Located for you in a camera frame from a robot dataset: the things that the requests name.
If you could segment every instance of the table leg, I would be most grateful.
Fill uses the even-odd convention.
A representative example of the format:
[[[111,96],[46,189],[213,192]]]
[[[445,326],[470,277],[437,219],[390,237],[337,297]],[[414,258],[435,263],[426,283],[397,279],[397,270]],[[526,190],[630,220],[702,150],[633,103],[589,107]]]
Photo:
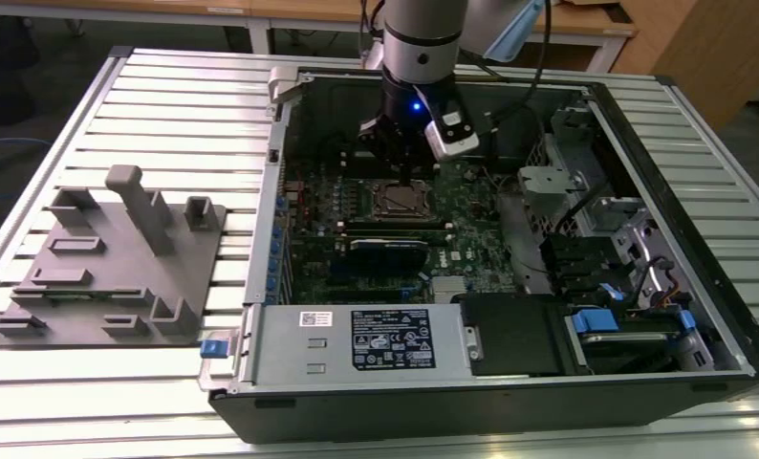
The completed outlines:
[[[83,20],[82,19],[65,19],[63,23],[67,25],[67,30],[73,36],[83,35]]]
[[[266,18],[247,19],[247,33],[250,34],[250,48],[255,55],[269,55],[274,48],[274,30]]]
[[[597,48],[594,57],[587,64],[586,72],[595,74],[606,74],[610,72],[610,67],[617,61],[617,56],[625,46],[625,41],[628,39],[624,36],[607,36],[603,38],[601,46]]]

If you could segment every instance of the motherboard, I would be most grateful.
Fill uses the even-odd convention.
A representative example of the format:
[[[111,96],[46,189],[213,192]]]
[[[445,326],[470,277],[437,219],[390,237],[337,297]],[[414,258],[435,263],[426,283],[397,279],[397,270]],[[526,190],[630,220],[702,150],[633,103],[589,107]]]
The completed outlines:
[[[515,290],[499,179],[463,162],[409,184],[358,175],[370,174],[345,162],[287,169],[291,303],[449,302],[449,293]]]

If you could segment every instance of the wooden table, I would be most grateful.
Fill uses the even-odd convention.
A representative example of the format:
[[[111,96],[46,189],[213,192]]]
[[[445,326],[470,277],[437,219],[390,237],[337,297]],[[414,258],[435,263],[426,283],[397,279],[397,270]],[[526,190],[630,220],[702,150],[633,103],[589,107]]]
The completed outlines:
[[[377,0],[367,0],[371,11]],[[269,54],[271,29],[355,32],[361,17],[357,0],[249,0],[250,39],[263,45],[254,52]],[[527,41],[542,41],[542,19]],[[628,38],[636,35],[632,24],[614,23],[598,7],[561,4],[551,9],[551,43],[597,48],[587,72],[606,73]]]
[[[597,7],[561,4],[551,11],[551,43],[597,48],[587,71],[607,72],[636,27],[611,22]],[[357,0],[0,0],[0,14],[246,27],[253,52],[267,55],[273,29],[351,33],[361,11]],[[541,30],[539,21],[529,41],[541,42]]]

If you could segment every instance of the gray plastic stand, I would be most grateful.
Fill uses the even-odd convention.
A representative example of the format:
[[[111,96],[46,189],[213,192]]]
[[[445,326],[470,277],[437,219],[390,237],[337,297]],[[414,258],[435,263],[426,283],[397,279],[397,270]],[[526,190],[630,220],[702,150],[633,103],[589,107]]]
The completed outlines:
[[[195,343],[225,208],[198,196],[167,206],[141,175],[133,165],[109,169],[123,204],[58,190],[58,224],[0,316],[0,345]]]

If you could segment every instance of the barcode label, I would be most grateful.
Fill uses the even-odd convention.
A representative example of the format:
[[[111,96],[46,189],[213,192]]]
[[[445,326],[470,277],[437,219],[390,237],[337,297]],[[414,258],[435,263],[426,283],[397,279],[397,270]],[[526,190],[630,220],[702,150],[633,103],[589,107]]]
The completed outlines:
[[[299,312],[301,327],[330,327],[333,325],[333,313],[322,312]]]
[[[223,12],[225,14],[242,14],[243,11],[241,8],[215,8],[209,7],[206,8],[209,12]]]

